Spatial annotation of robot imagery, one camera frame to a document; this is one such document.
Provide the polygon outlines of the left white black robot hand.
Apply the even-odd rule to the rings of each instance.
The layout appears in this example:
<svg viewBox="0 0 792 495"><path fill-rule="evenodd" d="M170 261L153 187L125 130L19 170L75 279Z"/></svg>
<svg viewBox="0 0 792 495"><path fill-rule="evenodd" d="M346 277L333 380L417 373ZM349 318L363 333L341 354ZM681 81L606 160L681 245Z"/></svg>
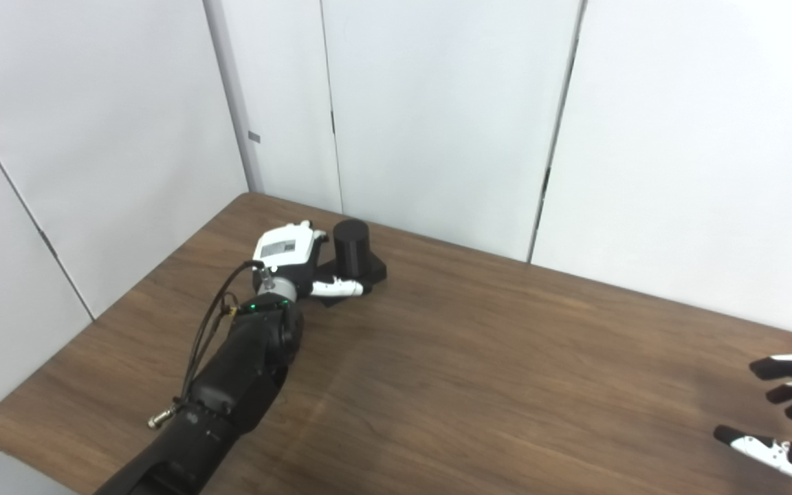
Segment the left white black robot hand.
<svg viewBox="0 0 792 495"><path fill-rule="evenodd" d="M264 232L252 255L256 294L277 294L292 302L370 294L372 287L359 280L317 274L321 247L327 241L328 234L308 220Z"/></svg>

